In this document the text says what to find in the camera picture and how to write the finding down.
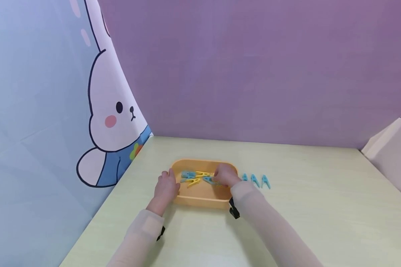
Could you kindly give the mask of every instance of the purple backdrop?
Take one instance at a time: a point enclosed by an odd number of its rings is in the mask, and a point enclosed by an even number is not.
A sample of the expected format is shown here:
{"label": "purple backdrop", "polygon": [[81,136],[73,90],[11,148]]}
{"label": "purple backdrop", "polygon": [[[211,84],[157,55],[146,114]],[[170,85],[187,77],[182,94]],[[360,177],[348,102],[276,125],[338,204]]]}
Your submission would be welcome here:
{"label": "purple backdrop", "polygon": [[401,0],[100,0],[155,135],[363,146],[401,115]]}

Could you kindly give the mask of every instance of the light blue backdrop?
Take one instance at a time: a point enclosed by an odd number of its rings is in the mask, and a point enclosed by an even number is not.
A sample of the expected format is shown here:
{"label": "light blue backdrop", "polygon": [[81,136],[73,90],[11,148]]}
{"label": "light blue backdrop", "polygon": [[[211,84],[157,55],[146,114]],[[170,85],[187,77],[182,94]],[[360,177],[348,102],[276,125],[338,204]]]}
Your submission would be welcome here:
{"label": "light blue backdrop", "polygon": [[[0,1],[0,266],[57,266],[111,188],[80,182],[98,49],[83,0]],[[80,30],[86,29],[88,47]]]}

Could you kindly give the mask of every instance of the plastic tray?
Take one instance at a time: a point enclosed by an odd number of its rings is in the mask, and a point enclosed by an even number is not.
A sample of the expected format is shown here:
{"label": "plastic tray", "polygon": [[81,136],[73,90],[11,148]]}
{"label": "plastic tray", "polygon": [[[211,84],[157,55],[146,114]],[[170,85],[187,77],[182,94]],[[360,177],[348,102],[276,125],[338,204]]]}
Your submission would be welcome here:
{"label": "plastic tray", "polygon": [[[180,182],[181,172],[183,171],[214,172],[220,163],[223,162],[181,159],[175,161],[175,163],[172,165],[172,169],[175,173],[176,181]],[[235,166],[232,164],[230,165],[235,169],[237,173],[238,170],[235,168]],[[190,188],[187,188],[187,185],[188,183],[181,183],[180,192],[174,200],[174,203],[204,208],[229,208],[229,200],[232,197],[230,188],[210,185],[205,181],[200,181],[200,183],[198,183],[197,185],[193,185]]]}

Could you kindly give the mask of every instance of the sheer sleeve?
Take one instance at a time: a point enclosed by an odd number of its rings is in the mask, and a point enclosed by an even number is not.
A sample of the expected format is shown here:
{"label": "sheer sleeve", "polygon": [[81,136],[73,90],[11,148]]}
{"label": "sheer sleeve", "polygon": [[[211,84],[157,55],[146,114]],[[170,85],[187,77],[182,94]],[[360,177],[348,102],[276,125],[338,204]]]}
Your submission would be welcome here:
{"label": "sheer sleeve", "polygon": [[231,188],[235,207],[259,234],[279,267],[322,267],[291,225],[248,181]]}
{"label": "sheer sleeve", "polygon": [[147,253],[162,231],[163,220],[151,211],[140,211],[107,267],[143,266]]}

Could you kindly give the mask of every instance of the light green table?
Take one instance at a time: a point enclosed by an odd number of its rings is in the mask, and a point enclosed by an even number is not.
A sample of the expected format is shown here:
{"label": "light green table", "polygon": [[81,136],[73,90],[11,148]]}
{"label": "light green table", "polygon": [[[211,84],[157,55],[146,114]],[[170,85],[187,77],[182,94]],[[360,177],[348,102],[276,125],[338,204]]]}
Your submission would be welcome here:
{"label": "light green table", "polygon": [[[229,161],[267,175],[260,189],[324,266],[401,267],[401,193],[355,149],[151,137],[62,267],[104,267],[180,158]],[[172,206],[146,266],[276,266],[245,220],[228,211]]]}

